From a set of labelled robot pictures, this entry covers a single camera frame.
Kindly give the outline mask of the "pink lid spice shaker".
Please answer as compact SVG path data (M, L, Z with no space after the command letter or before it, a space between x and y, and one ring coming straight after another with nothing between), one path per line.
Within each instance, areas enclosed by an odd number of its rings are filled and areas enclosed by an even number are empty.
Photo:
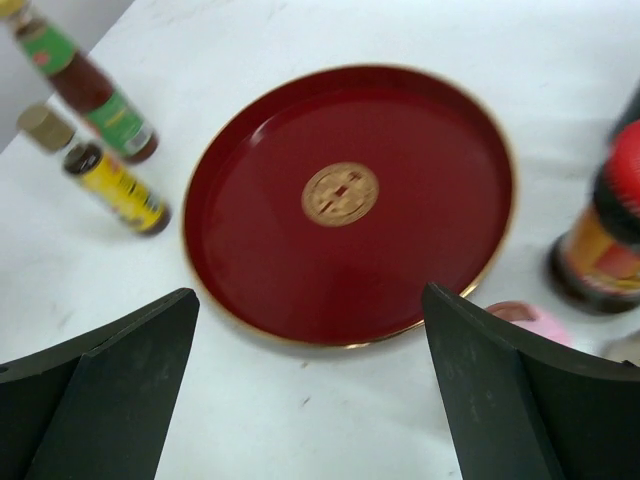
M492 315L558 344L570 347L571 339L561 323L546 311L522 301L504 301L485 308Z

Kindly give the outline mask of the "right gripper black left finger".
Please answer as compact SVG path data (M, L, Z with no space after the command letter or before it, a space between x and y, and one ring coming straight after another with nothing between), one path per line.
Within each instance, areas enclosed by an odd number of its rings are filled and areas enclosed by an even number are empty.
M199 306L180 288L2 364L2 478L154 478Z

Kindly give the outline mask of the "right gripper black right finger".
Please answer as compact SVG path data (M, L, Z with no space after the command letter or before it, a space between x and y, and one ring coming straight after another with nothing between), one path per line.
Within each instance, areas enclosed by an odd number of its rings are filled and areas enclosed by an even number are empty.
M638 364L563 346L434 283L422 306L463 478L638 478Z

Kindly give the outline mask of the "green label chili sauce bottle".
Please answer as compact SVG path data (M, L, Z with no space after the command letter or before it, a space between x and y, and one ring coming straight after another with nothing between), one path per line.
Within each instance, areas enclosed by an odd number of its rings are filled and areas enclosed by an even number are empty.
M1 19L34 68L107 147L130 164L153 155L155 129L71 37L29 1L3 1Z

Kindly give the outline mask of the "red lid sauce jar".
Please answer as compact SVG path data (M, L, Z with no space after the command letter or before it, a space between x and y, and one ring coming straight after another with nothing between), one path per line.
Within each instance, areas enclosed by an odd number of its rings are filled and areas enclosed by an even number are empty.
M547 272L557 294L596 314L639 306L639 123L614 139L589 204L554 242Z

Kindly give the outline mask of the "yellow label small bottle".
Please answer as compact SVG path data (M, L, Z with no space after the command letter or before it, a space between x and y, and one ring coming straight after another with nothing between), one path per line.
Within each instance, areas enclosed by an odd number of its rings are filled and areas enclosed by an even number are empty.
M171 209L167 202L48 106L37 103L26 108L17 127L41 149L60 157L64 173L130 231L148 237L168 226Z

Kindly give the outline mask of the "red round tray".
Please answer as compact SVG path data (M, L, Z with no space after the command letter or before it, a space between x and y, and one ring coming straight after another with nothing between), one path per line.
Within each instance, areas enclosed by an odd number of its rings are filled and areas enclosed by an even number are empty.
M273 89L213 137L183 242L244 330L358 348L420 326L430 282L470 294L516 202L511 145L478 99L409 67L348 65Z

